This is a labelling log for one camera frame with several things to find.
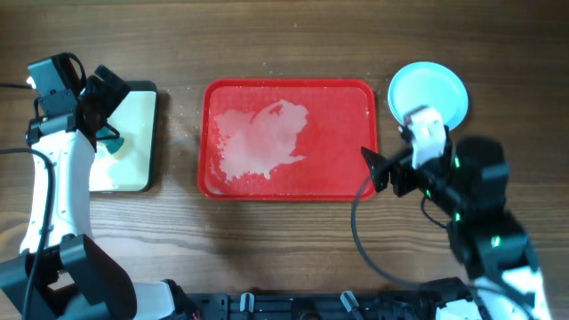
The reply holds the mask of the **green and yellow sponge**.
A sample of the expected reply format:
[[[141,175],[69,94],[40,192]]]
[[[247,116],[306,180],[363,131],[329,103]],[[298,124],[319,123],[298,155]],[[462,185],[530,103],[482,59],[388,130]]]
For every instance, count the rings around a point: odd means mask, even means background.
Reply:
[[[111,124],[105,124],[96,132],[96,139],[101,142],[110,155],[114,155],[124,144],[124,138]]]

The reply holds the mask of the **light blue plate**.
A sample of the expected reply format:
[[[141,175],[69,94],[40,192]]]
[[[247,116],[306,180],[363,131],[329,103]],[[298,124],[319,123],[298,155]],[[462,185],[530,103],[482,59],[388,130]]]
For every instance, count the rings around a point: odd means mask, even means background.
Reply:
[[[408,112],[433,107],[450,131],[465,120],[469,109],[465,84],[451,69],[430,61],[414,62],[398,70],[390,81],[387,102],[400,124]]]

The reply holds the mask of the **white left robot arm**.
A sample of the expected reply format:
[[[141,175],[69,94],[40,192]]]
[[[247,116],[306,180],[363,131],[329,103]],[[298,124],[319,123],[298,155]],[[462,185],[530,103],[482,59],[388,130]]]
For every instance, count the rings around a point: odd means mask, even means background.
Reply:
[[[104,66],[86,75],[69,61],[28,68],[37,90],[25,152],[35,164],[28,231],[1,265],[1,288],[25,319],[198,319],[170,279],[136,284],[92,239],[89,181],[109,117],[121,107],[156,113],[151,81]]]

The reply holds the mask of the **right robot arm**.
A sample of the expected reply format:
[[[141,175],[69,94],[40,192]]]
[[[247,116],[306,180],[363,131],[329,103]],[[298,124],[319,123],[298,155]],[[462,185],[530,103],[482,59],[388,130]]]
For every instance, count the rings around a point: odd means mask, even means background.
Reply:
[[[492,319],[549,319],[540,262],[530,237],[506,208],[509,165],[501,144],[486,137],[446,142],[443,154],[419,168],[412,148],[386,158],[361,149],[367,181],[397,196],[419,190],[449,220],[450,249]]]

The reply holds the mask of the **black water tray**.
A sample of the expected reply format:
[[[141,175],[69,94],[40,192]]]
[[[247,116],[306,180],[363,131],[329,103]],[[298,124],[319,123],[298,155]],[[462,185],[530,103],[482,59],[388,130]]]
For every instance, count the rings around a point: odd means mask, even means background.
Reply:
[[[151,185],[159,95],[149,80],[128,84],[130,93],[108,119],[124,144],[110,155],[98,142],[90,173],[92,192],[143,192]]]

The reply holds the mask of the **red plastic tray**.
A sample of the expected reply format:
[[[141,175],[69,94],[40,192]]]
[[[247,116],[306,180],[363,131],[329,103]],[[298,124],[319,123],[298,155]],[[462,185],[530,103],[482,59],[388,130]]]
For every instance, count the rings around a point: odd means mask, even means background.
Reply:
[[[362,80],[222,78],[204,91],[197,185],[215,200],[366,199],[362,147],[378,148]]]

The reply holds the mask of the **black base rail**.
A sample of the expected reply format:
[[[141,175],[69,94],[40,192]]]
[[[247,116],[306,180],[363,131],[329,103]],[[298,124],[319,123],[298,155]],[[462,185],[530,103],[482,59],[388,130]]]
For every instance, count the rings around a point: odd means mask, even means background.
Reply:
[[[413,320],[434,319],[436,308],[425,294],[379,292],[375,294],[240,295],[190,294],[193,308],[172,312],[174,320]]]

